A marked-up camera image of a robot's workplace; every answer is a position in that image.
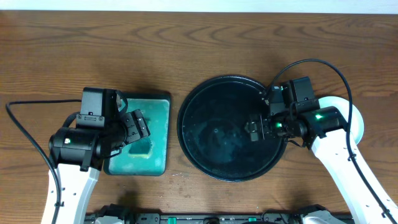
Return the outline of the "mint green plate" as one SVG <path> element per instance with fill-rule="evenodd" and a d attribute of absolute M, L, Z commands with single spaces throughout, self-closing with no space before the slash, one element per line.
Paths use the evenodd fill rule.
<path fill-rule="evenodd" d="M 338 96 L 325 96 L 319 99 L 320 108 L 334 106 L 348 121 L 349 101 Z M 356 144 L 359 144 L 364 135 L 364 119 L 360 111 L 353 105 L 351 133 Z"/>

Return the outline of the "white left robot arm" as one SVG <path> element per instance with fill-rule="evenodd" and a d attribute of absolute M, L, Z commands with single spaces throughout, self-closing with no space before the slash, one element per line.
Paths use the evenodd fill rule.
<path fill-rule="evenodd" d="M 83 223 L 105 160 L 150 134 L 119 91 L 86 87 L 81 109 L 50 137 L 49 190 L 42 223 Z"/>

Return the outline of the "green yellow sponge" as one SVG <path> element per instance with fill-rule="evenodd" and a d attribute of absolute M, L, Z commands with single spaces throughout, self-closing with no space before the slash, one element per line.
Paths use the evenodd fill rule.
<path fill-rule="evenodd" d="M 131 157 L 149 158 L 152 155 L 153 143 L 149 137 L 142 138 L 130 145 L 128 155 Z"/>

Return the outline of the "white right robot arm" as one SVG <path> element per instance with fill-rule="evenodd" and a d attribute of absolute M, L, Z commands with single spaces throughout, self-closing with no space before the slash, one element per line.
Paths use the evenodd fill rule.
<path fill-rule="evenodd" d="M 397 223 L 397 205 L 388 196 L 358 148 L 364 121 L 358 110 L 349 113 L 335 106 L 273 116 L 252 114 L 246 131 L 252 141 L 302 138 L 326 167 L 343 196 L 355 223 Z"/>

